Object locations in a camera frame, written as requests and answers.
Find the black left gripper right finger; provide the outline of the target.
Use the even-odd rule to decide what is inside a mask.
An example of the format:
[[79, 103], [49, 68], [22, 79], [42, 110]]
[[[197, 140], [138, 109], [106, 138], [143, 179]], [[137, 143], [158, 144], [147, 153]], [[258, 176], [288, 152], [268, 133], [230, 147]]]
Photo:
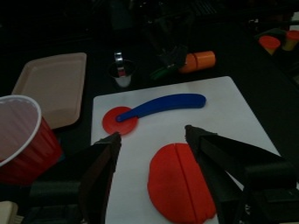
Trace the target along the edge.
[[296, 175], [272, 152], [190, 125], [185, 141], [208, 184], [218, 224], [296, 224]]

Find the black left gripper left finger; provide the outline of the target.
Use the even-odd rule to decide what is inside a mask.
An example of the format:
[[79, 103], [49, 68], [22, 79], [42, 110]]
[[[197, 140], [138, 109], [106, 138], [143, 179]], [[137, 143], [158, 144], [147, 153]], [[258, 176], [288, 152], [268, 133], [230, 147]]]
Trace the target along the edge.
[[101, 147], [102, 151], [81, 177], [78, 188], [83, 224], [105, 224], [107, 197], [121, 147], [119, 134], [115, 132], [99, 139], [94, 146]]

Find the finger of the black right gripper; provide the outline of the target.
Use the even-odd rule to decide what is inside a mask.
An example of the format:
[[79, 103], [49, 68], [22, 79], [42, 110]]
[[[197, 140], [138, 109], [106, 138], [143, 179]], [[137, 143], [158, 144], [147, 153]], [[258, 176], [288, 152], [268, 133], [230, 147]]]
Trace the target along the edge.
[[185, 63], [185, 57], [188, 48], [184, 45], [177, 45], [172, 51], [172, 64], [176, 67], [182, 67]]
[[162, 62], [165, 67], [170, 67], [173, 65], [173, 50], [165, 50], [157, 52], [157, 59]]

